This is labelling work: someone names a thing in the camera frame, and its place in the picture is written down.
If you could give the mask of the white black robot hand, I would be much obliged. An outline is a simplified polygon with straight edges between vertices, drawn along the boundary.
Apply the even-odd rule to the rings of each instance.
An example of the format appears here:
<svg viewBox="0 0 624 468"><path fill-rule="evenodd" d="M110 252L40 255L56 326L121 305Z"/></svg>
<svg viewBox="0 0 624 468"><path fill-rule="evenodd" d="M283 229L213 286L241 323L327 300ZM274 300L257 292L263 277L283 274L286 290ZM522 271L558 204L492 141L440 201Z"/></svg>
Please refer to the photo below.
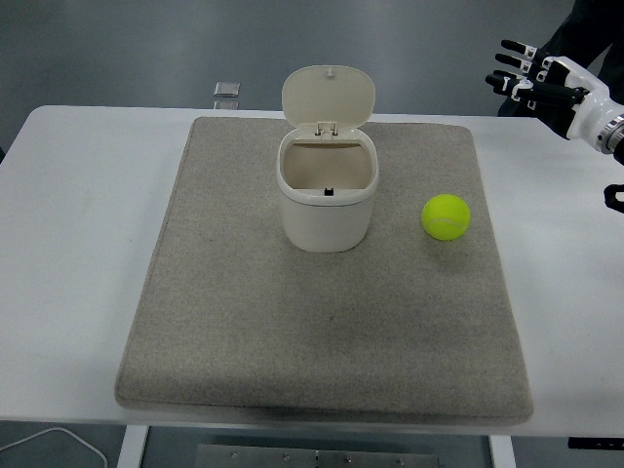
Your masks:
<svg viewBox="0 0 624 468"><path fill-rule="evenodd" d="M623 142L623 105L611 99L605 83L569 58L512 40L501 46L513 54L495 59L513 69L487 76L495 93L529 110L559 137L615 152Z"/></svg>

